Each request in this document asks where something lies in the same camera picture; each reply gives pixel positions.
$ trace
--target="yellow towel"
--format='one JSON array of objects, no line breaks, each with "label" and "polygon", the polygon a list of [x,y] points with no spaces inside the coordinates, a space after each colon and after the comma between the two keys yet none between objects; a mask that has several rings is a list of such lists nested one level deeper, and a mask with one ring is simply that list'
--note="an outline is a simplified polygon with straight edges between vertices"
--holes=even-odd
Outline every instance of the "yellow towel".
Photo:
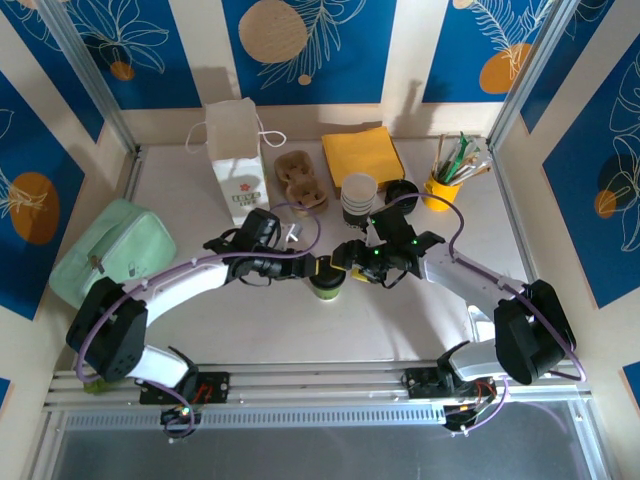
[{"label": "yellow towel", "polygon": [[367,173],[378,186],[404,178],[404,168],[398,158],[387,127],[361,133],[338,133],[322,137],[329,171],[337,188],[351,173]]}]

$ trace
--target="mint green pouch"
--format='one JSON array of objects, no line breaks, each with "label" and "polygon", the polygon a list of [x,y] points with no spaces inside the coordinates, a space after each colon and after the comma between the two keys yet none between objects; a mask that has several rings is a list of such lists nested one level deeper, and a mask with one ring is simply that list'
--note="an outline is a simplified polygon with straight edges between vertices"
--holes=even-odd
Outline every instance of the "mint green pouch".
[{"label": "mint green pouch", "polygon": [[55,266],[51,289],[80,308],[103,277],[116,283],[147,277],[169,266],[176,245],[160,219],[146,208],[115,200]]}]

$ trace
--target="white paper bag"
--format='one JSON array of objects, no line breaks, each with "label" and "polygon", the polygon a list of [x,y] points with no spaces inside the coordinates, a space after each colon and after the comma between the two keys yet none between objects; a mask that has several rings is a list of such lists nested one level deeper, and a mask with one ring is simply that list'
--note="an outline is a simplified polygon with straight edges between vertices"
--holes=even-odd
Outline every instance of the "white paper bag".
[{"label": "white paper bag", "polygon": [[256,105],[249,98],[206,105],[204,123],[207,128],[207,152],[213,171],[233,223],[242,225],[254,208],[269,209],[260,135],[280,132],[261,131]]}]

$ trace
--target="white wall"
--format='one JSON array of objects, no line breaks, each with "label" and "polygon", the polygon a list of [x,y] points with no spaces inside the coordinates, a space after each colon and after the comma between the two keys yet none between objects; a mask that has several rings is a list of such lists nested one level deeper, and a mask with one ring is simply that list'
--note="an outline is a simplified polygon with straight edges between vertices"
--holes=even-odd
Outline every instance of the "white wall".
[{"label": "white wall", "polygon": [[622,367],[640,360],[640,290],[596,307],[542,163],[640,33],[639,18],[640,2],[616,0],[531,136],[518,118],[499,148],[535,267],[558,292],[610,447],[628,479],[640,475],[640,410]]},{"label": "white wall", "polygon": [[[267,129],[292,140],[326,133],[359,131],[381,122],[399,138],[464,130],[484,134],[502,102],[423,104],[431,63],[450,0],[398,0],[381,103],[375,105],[301,105],[258,109]],[[203,104],[240,98],[222,0],[170,0],[180,39]],[[226,75],[220,75],[220,69]],[[142,144],[182,143],[189,128],[204,119],[202,109],[128,110],[135,139]],[[203,129],[194,142],[205,141]]]},{"label": "white wall", "polygon": [[[114,198],[125,152],[109,127],[93,142],[2,13],[0,44],[0,71],[86,174],[62,255]],[[11,380],[0,418],[3,480],[20,476],[73,317],[74,310],[48,289],[33,321],[0,307],[0,377]]]}]

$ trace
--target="pencil holder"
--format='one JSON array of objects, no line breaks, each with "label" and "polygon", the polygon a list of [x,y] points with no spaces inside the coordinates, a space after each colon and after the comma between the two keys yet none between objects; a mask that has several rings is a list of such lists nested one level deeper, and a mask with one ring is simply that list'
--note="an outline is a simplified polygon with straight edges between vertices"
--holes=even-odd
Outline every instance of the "pencil holder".
[{"label": "pencil holder", "polygon": [[[453,187],[449,187],[447,185],[442,185],[437,182],[433,176],[429,177],[427,183],[424,184],[424,188],[427,193],[431,193],[432,195],[438,195],[439,197],[444,198],[445,200],[449,200],[451,203],[456,199],[456,195],[458,195],[458,190],[462,184],[455,185]],[[436,198],[425,197],[424,204],[429,207],[431,210],[436,212],[444,212],[449,208],[449,205],[441,202]]]}]

